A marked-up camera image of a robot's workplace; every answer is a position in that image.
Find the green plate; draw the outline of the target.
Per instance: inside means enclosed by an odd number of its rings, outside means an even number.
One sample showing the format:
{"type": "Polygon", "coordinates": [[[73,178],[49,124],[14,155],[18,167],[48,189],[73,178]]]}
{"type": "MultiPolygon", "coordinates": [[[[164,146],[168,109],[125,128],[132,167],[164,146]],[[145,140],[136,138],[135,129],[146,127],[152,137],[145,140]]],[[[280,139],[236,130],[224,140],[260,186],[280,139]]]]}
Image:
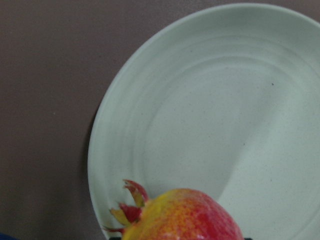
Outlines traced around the green plate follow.
{"type": "Polygon", "coordinates": [[[320,25],[269,4],[184,17],[125,63],[97,111],[88,184],[98,226],[132,204],[205,192],[254,240],[320,237],[320,25]]]}

